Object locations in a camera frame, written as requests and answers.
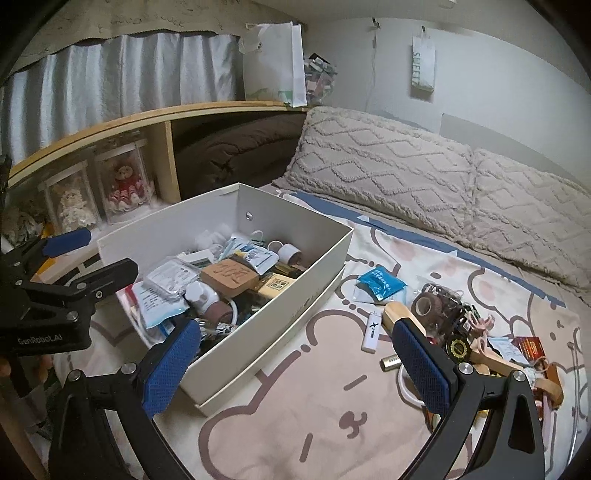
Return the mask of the carved wooden character block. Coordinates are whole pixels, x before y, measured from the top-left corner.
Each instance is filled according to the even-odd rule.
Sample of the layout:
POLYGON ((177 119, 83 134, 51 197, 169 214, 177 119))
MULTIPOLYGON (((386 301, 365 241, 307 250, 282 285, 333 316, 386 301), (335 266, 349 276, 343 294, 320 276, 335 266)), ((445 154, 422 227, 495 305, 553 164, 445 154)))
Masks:
POLYGON ((259 275, 248 266, 224 259, 201 270, 200 280, 224 297, 233 298, 259 284, 259 275))

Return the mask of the cream plush doll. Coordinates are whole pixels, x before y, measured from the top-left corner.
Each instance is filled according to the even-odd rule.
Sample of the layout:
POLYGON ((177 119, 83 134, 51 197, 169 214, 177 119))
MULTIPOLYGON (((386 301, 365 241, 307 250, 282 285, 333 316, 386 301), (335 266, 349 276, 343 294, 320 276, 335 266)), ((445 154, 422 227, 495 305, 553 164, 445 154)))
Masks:
POLYGON ((92 228, 96 224, 96 215, 79 186, 57 184, 53 191, 59 200, 57 218, 62 233, 92 228))

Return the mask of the long wooden strip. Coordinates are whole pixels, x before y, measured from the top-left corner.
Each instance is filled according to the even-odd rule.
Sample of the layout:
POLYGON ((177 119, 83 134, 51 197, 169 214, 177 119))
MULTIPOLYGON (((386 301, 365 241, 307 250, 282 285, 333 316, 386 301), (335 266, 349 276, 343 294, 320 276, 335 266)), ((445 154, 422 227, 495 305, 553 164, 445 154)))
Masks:
POLYGON ((521 373, 525 372, 524 368, 518 364, 507 361, 490 350, 483 351, 476 347, 471 348, 470 361, 475 364, 485 365, 491 371, 503 376, 509 376, 515 371, 521 373))

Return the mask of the red card packet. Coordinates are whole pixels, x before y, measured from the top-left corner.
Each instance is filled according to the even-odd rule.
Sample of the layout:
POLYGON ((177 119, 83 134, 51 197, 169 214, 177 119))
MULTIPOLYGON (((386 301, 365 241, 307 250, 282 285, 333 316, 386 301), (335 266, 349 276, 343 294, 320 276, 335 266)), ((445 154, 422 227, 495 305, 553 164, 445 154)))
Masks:
POLYGON ((535 364, 546 357, 542 342, 536 336, 518 336, 512 339, 512 344, 517 347, 530 364, 535 364))

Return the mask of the doll in red dress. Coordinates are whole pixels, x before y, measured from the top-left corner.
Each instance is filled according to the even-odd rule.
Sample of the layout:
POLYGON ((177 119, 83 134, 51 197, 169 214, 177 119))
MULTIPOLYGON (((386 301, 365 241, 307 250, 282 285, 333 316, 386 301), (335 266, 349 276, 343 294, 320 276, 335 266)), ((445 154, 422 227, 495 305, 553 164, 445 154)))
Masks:
POLYGON ((113 166, 113 181, 107 196, 108 210, 122 214, 148 201, 148 188, 139 164, 118 162, 113 166))

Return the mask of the white round jar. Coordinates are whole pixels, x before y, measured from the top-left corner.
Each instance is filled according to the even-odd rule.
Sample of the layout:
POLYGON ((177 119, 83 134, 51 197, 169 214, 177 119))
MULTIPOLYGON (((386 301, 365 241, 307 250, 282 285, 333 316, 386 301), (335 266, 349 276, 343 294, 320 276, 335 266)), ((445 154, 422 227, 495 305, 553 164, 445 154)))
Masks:
POLYGON ((194 281, 185 287, 183 297, 200 316, 219 301, 218 294, 204 282, 194 281))

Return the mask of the brass metal bar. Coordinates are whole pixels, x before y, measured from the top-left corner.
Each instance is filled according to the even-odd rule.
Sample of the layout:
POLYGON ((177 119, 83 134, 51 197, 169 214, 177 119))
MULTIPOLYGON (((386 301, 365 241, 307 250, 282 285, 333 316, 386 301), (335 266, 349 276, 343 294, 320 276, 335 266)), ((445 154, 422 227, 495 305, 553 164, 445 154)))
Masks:
POLYGON ((390 372, 399 368, 402 365, 402 360, 398 354, 393 354, 380 360, 380 367, 383 372, 390 372))

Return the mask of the white shoe box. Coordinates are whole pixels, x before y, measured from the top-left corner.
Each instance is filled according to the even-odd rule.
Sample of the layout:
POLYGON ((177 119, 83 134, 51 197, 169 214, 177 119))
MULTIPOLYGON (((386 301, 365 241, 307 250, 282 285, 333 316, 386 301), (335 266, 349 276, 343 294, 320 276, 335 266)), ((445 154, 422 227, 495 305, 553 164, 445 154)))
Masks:
POLYGON ((104 264, 135 262, 140 284, 167 300, 245 320, 202 348, 180 383, 205 416, 252 378, 342 277, 353 231, 243 184, 167 206, 98 241, 104 264))

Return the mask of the white usb stick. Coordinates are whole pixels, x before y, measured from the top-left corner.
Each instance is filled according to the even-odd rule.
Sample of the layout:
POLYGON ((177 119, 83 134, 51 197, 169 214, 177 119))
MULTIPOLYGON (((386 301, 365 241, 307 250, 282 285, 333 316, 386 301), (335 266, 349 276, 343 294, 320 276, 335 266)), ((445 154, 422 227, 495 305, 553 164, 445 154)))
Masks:
POLYGON ((365 353, 375 354, 378 348, 382 327, 382 315, 370 312, 367 320, 361 350, 365 353))

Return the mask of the oval wooden box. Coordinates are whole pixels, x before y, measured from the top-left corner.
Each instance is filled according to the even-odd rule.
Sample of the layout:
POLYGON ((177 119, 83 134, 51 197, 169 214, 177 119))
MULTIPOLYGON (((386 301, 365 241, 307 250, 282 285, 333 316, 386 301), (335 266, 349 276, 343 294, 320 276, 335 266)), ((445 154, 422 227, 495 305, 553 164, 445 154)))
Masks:
POLYGON ((409 319, 422 333, 422 335, 427 337, 427 331, 425 327, 417 318, 415 318, 415 315, 412 313, 412 311, 404 303, 392 301, 384 307, 382 313, 382 326, 391 339, 394 339, 394 325, 403 319, 409 319))

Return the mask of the yellow qr code box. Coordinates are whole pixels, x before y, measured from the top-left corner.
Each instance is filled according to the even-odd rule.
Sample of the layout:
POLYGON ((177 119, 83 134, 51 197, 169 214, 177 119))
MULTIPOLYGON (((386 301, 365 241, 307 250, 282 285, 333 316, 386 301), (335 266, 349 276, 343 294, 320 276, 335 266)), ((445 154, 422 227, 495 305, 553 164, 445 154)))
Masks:
POLYGON ((296 282, 296 280, 293 278, 277 273, 270 273, 260 280, 255 291, 257 295, 271 300, 279 296, 283 291, 286 291, 290 285, 294 284, 294 282, 296 282))

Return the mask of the brown folded blanket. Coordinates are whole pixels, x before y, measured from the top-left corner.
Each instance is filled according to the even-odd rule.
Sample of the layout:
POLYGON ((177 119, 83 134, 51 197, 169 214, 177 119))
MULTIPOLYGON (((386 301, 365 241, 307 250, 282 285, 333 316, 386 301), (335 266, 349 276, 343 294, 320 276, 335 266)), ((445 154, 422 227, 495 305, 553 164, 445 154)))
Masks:
POLYGON ((304 119, 304 112, 243 112, 174 122, 180 198, 236 182, 260 187, 283 176, 296 152, 304 119))

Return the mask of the blue foil packet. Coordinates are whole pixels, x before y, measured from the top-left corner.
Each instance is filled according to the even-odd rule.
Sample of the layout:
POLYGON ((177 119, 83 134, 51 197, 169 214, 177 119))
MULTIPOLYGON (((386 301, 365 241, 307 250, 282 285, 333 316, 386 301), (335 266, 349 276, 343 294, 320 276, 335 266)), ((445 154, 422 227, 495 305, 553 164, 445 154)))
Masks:
POLYGON ((397 278, 383 266, 377 266, 363 273, 358 281, 377 301, 387 300, 406 288, 404 281, 397 278))

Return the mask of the right beige knitted pillow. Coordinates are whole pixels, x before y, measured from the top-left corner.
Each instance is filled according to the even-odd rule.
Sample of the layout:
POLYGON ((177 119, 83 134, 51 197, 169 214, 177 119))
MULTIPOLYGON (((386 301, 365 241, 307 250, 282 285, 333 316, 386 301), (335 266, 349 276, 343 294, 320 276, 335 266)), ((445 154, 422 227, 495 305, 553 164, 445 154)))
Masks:
POLYGON ((590 193, 558 175, 477 149, 463 239, 470 248, 590 288, 590 193))

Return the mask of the left beige knitted pillow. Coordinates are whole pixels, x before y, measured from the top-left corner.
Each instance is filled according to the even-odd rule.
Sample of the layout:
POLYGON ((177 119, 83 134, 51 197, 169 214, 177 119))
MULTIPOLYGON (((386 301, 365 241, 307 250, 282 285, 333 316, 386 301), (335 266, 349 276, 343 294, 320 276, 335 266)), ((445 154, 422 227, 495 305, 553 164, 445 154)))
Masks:
POLYGON ((355 204, 464 243, 475 165, 469 146, 365 112, 315 107, 281 188, 355 204))

